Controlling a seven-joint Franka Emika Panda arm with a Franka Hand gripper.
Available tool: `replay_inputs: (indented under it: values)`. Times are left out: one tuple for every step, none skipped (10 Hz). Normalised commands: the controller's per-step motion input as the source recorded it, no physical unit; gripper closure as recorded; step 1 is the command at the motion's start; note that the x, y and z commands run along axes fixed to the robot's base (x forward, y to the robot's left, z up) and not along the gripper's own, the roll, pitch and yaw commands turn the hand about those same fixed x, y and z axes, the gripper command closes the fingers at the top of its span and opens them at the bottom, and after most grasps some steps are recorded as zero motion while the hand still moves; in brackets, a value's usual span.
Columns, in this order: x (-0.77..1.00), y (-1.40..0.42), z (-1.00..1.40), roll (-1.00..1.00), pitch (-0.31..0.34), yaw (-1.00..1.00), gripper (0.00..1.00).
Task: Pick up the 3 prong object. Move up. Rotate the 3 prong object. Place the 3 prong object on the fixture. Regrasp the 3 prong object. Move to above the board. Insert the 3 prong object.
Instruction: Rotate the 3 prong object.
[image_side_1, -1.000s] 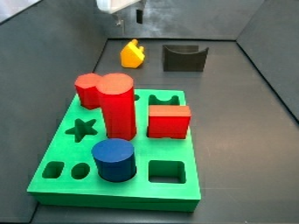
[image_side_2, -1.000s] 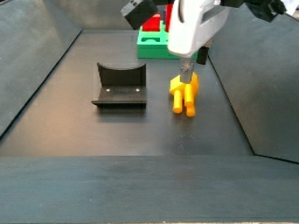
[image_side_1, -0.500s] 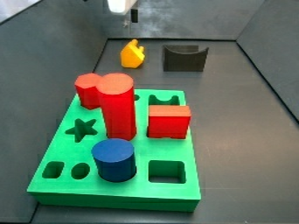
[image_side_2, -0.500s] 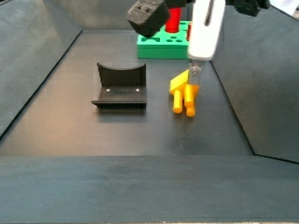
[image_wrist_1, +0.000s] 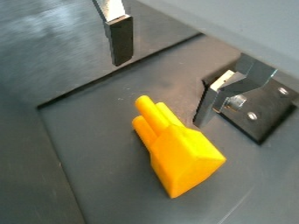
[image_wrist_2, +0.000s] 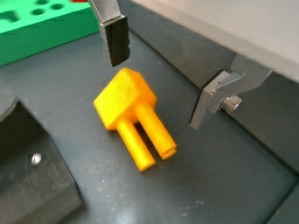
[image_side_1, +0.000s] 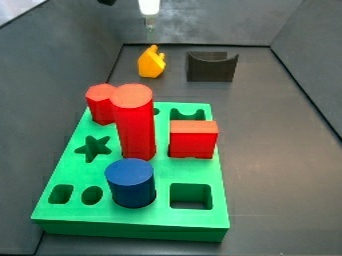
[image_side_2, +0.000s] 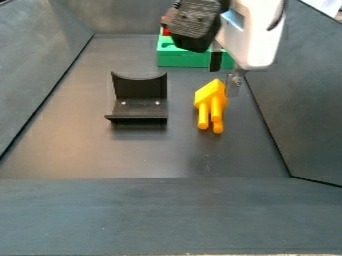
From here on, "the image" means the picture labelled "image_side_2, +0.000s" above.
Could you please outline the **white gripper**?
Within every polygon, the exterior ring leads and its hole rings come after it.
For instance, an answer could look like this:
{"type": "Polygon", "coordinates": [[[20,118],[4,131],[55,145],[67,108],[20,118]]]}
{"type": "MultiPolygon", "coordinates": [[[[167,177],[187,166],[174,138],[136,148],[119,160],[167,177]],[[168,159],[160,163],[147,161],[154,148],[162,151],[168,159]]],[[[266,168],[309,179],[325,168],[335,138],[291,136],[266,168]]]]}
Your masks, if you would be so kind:
{"type": "Polygon", "coordinates": [[[227,75],[227,96],[238,96],[246,71],[267,68],[275,59],[285,25],[286,0],[231,0],[221,14],[217,41],[235,63],[227,75]]]}

